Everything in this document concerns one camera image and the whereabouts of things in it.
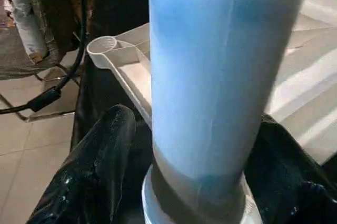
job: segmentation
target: chair leg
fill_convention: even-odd
[[[0,100],[9,108],[14,107],[2,94],[0,94]],[[20,120],[24,121],[25,123],[31,123],[37,120],[46,120],[46,119],[51,119],[55,117],[61,117],[61,116],[68,116],[68,115],[73,115],[75,114],[75,111],[62,111],[62,112],[55,112],[51,113],[48,115],[38,115],[38,116],[24,116],[20,112],[15,112],[14,113],[17,118]]]
[[[63,65],[57,64],[57,65],[55,65],[55,67],[57,67],[58,69],[60,69],[65,75],[68,74],[67,68],[64,67]],[[64,78],[64,76],[59,76],[59,77],[56,77],[56,78],[46,79],[46,78],[41,78],[38,74],[34,74],[34,77],[35,77],[38,81],[43,82],[43,83],[49,82],[49,81],[54,81],[54,80],[61,80],[61,79]],[[77,86],[80,86],[79,82],[76,80],[75,77],[72,78],[72,81],[73,81]]]
[[[2,101],[9,108],[13,108],[14,107],[2,94],[0,94],[0,101]],[[20,112],[15,112],[14,114],[20,120],[22,120],[24,122],[27,122],[28,118],[26,116],[23,116]]]
[[[63,73],[67,74],[67,69],[63,66],[63,65],[56,65]],[[58,78],[54,78],[54,79],[44,79],[44,78],[41,78],[39,77],[38,74],[34,74],[34,76],[41,82],[48,82],[48,81],[51,81],[51,80],[59,80],[59,79],[62,79],[64,76],[62,77],[58,77]],[[77,85],[77,86],[80,86],[79,82],[75,79],[75,78],[72,78],[72,81]],[[0,101],[2,101],[7,107],[9,108],[12,108],[14,107],[11,102],[9,102],[9,100],[7,100],[2,94],[0,94]],[[15,116],[17,118],[19,118],[20,120],[26,122],[26,123],[31,123],[33,121],[37,121],[37,120],[44,120],[44,119],[50,119],[50,118],[55,118],[55,117],[61,117],[61,116],[67,116],[67,115],[73,115],[75,114],[75,111],[62,111],[62,112],[55,112],[55,113],[51,113],[51,114],[48,114],[48,115],[38,115],[38,116],[24,116],[22,115],[20,112],[15,112],[14,113]]]

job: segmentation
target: white surface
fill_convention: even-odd
[[[337,0],[305,0],[301,13],[337,26]]]

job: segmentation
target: black cable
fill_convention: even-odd
[[[26,105],[17,106],[17,107],[11,107],[11,108],[6,108],[6,109],[1,109],[0,110],[0,115],[20,112],[20,111],[25,110],[27,108],[28,108],[28,106],[26,104]]]
[[[80,45],[78,47],[77,57],[73,66],[71,67],[68,74],[62,79],[62,81],[55,87],[56,90],[61,90],[71,78],[75,75],[77,69],[79,68],[83,54],[85,51],[85,42],[86,42],[86,0],[81,0],[81,36],[80,36]]]
[[[73,66],[71,67],[70,71],[68,74],[61,80],[61,82],[44,91],[34,99],[31,99],[29,102],[27,102],[26,105],[21,105],[17,107],[12,107],[12,108],[6,108],[6,109],[1,109],[0,110],[0,115],[3,114],[10,114],[10,113],[16,113],[22,110],[26,109],[31,109],[34,112],[37,112],[41,110],[42,108],[48,106],[52,102],[58,100],[61,97],[61,89],[73,78],[75,75],[77,69],[79,68],[83,54],[85,51],[85,43],[86,43],[86,0],[81,0],[81,40],[80,40],[80,45],[78,47],[78,53],[75,59],[75,62]]]

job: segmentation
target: beige floor tile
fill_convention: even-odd
[[[22,89],[25,87],[36,86],[39,84],[40,82],[34,76],[0,80],[0,93],[13,89]]]
[[[26,150],[9,191],[0,223],[24,224],[69,153],[69,143]]]
[[[9,90],[6,92],[2,92],[2,95],[8,99],[12,105],[19,106],[27,103],[30,99],[36,97],[43,91],[49,89],[50,87],[56,85],[57,81],[45,82],[43,84],[39,84],[37,86],[26,87],[22,89]],[[75,108],[78,94],[78,86],[70,81],[63,89],[62,96],[59,100],[45,107],[41,111],[34,114],[35,115],[45,115],[60,111],[70,111]],[[33,114],[30,110],[25,110],[22,112],[23,115],[29,116]]]
[[[12,114],[0,115],[0,155],[23,150],[31,127]]]
[[[22,152],[20,151],[0,156],[0,215],[21,155]]]
[[[34,122],[25,149],[69,142],[73,132],[73,122],[73,115]]]

